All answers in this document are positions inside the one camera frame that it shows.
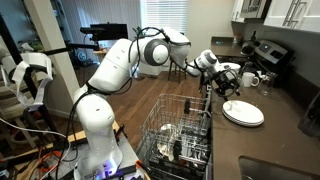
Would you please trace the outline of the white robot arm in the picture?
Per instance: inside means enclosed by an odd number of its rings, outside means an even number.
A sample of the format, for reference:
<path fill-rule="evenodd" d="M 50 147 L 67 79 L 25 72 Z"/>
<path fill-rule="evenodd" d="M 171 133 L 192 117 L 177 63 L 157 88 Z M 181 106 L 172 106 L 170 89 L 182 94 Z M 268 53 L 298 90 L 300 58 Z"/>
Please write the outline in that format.
<path fill-rule="evenodd" d="M 146 27 L 134 40 L 121 38 L 115 42 L 93 76 L 73 97 L 73 108 L 89 144 L 88 152 L 74 167 L 75 180 L 110 177 L 122 164 L 124 153 L 116 142 L 110 97 L 130 81 L 134 66 L 161 66 L 171 61 L 193 77 L 207 73 L 220 92 L 238 90 L 237 79 L 226 76 L 233 70 L 223 67 L 212 50 L 206 49 L 190 61 L 190 49 L 186 35 L 169 27 Z"/>

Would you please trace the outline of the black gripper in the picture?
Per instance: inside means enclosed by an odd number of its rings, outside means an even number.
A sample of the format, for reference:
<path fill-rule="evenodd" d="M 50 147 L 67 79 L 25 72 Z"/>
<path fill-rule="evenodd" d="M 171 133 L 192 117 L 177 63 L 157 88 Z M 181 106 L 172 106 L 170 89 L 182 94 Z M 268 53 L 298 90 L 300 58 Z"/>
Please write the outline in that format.
<path fill-rule="evenodd" d="M 239 83 L 238 76 L 235 70 L 227 69 L 215 73 L 211 80 L 213 80 L 217 88 L 214 89 L 214 92 L 223 97 L 224 101 L 228 101 L 228 98 L 233 95 L 240 95 L 239 93 Z"/>

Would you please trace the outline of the robot base table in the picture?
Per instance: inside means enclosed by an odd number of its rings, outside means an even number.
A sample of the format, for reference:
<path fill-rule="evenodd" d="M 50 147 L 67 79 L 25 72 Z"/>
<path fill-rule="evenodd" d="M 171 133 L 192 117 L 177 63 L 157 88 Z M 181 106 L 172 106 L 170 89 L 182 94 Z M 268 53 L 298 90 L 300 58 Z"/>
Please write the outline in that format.
<path fill-rule="evenodd" d="M 112 128 L 107 131 L 84 130 L 89 149 L 74 166 L 75 180 L 114 179 L 121 176 L 138 177 L 136 162 L 138 157 L 125 144 L 117 144 Z"/>

